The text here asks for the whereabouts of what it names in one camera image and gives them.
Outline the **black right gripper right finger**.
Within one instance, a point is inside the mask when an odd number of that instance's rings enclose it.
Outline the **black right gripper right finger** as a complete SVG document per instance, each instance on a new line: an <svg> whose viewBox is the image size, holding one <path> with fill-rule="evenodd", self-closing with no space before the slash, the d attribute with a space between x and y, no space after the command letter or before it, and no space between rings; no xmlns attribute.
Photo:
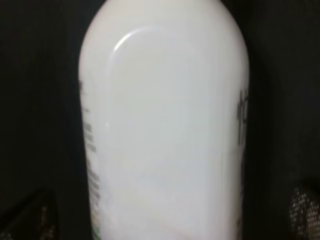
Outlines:
<svg viewBox="0 0 320 240"><path fill-rule="evenodd" d="M288 225L291 240L320 238L319 178L305 178L290 190Z"/></svg>

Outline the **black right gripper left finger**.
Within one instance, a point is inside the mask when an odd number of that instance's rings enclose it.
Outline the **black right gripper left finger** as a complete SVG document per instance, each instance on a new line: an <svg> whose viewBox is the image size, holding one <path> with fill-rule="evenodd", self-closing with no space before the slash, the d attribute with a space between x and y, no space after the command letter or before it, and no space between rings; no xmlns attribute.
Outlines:
<svg viewBox="0 0 320 240"><path fill-rule="evenodd" d="M53 189L40 188L0 213L2 240L58 240L59 211Z"/></svg>

